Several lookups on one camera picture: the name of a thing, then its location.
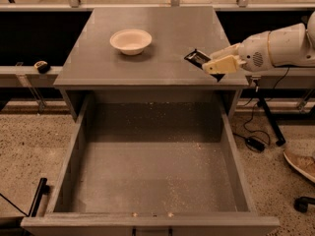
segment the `open drawer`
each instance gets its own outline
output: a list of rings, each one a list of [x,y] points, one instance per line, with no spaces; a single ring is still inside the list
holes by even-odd
[[[33,235],[266,235],[228,118],[207,102],[102,103],[89,94]]]

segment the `gray tabletop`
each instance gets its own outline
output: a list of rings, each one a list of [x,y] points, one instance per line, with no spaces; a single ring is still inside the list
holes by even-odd
[[[110,37],[139,29],[153,41],[127,56]],[[217,80],[184,57],[195,48],[210,54],[229,46],[212,7],[96,8],[55,81],[58,88],[104,86],[247,86],[243,71]]]

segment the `bowl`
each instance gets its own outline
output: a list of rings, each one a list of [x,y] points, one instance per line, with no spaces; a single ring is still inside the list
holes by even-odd
[[[152,37],[141,29],[125,29],[115,33],[109,40],[112,47],[126,55],[137,55],[151,43]]]

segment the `sneaker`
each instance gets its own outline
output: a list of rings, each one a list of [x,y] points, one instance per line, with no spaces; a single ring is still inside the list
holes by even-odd
[[[300,156],[287,150],[283,152],[286,161],[304,177],[315,183],[314,156]]]

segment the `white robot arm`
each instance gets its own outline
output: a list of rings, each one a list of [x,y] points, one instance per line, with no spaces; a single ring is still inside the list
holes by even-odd
[[[208,74],[258,72],[283,65],[315,67],[315,12],[304,24],[251,35],[243,42],[210,55],[203,64]]]

